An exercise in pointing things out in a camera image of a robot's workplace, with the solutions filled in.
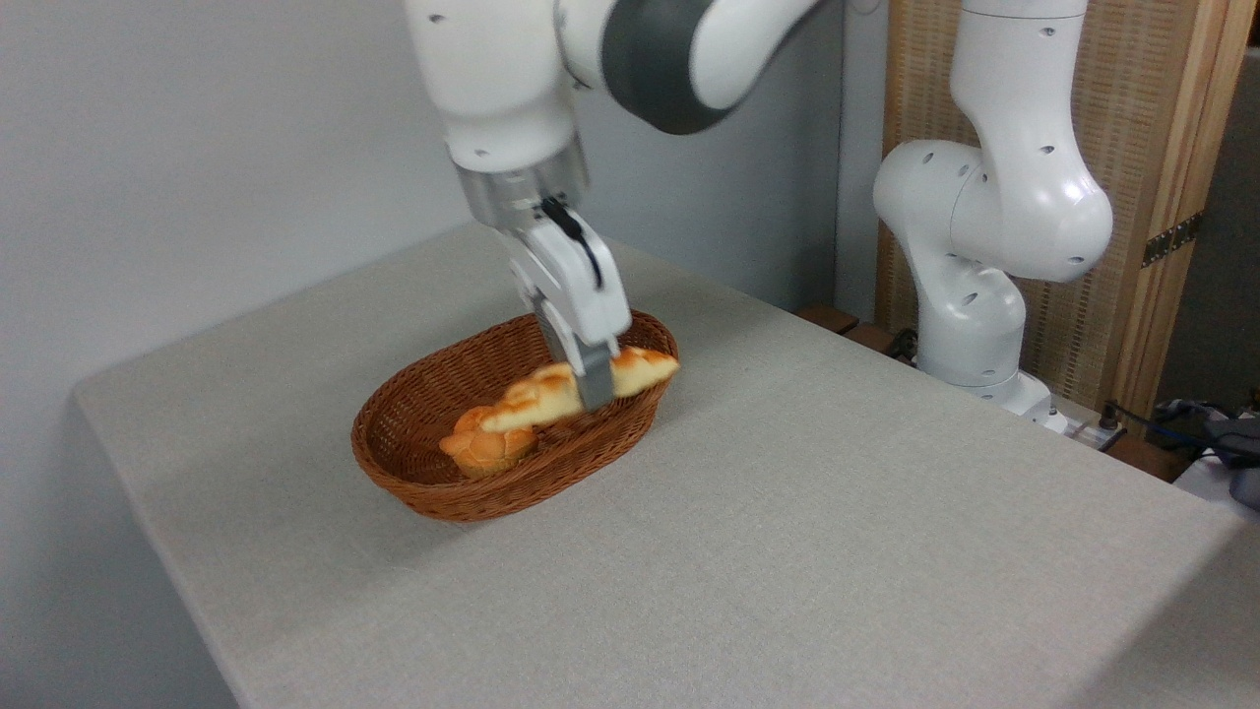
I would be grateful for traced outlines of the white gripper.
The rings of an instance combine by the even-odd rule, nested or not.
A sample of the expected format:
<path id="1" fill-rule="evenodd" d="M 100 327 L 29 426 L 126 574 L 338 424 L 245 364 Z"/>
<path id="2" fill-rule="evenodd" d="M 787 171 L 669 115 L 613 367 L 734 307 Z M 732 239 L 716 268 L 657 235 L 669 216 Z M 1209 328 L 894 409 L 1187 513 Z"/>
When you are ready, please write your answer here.
<path id="1" fill-rule="evenodd" d="M 510 271 L 527 305 L 536 295 L 536 319 L 554 361 L 573 368 L 585 412 L 615 399 L 612 360 L 616 337 L 633 322 L 614 254 L 586 220 L 575 219 L 582 241 L 551 219 L 509 229 Z"/>

